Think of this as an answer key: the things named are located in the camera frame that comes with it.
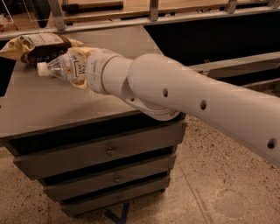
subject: screw hole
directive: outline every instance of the screw hole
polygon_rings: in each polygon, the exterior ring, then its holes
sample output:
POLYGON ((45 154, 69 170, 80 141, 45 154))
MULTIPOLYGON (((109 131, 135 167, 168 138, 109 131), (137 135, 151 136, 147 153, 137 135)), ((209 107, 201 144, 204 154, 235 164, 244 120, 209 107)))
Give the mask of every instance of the screw hole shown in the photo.
POLYGON ((167 96, 168 96, 168 90, 167 90, 167 88, 164 88, 163 94, 164 94, 164 97, 167 97, 167 96))
POLYGON ((275 138, 271 138, 268 142, 268 148, 273 150, 277 146, 277 140, 275 138))
POLYGON ((200 104, 200 108, 202 110, 205 110, 207 108, 207 102, 206 101, 202 101, 201 104, 200 104))

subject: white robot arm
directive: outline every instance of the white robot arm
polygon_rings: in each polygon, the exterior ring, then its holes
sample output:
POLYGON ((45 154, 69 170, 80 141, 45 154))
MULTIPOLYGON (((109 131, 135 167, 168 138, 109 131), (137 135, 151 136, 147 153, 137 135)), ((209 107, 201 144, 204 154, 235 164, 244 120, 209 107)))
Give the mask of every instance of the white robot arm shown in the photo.
POLYGON ((88 85, 115 95, 158 120, 180 112, 198 117, 275 165, 280 165, 280 99, 213 80, 163 55, 125 59, 91 52, 88 85))

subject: food wrapper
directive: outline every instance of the food wrapper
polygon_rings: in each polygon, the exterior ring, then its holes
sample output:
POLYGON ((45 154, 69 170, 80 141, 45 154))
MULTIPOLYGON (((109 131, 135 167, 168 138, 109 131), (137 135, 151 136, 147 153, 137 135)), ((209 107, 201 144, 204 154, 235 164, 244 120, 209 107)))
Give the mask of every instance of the food wrapper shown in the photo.
POLYGON ((26 34, 11 39, 0 51, 0 57, 35 65, 49 62, 66 53, 68 48, 81 45, 78 40, 55 33, 26 34))

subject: cabinet top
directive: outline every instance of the cabinet top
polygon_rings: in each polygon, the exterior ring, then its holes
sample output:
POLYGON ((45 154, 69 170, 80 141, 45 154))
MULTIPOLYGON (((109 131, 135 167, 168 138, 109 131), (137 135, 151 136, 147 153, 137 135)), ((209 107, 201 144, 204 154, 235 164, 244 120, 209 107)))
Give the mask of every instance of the cabinet top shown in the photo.
MULTIPOLYGON (((144 53, 160 53, 142 26, 68 36, 82 41, 84 46, 108 48, 131 59, 144 53)), ((19 62, 0 103, 0 138, 134 111, 113 95, 39 77, 35 67, 19 62)))

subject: bottle cap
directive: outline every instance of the bottle cap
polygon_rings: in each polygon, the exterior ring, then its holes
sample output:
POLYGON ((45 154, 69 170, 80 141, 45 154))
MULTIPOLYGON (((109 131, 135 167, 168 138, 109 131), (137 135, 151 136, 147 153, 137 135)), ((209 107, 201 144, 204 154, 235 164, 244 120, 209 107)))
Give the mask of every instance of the bottle cap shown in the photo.
POLYGON ((45 62, 37 63, 38 76, 50 76, 50 71, 47 69, 45 62))

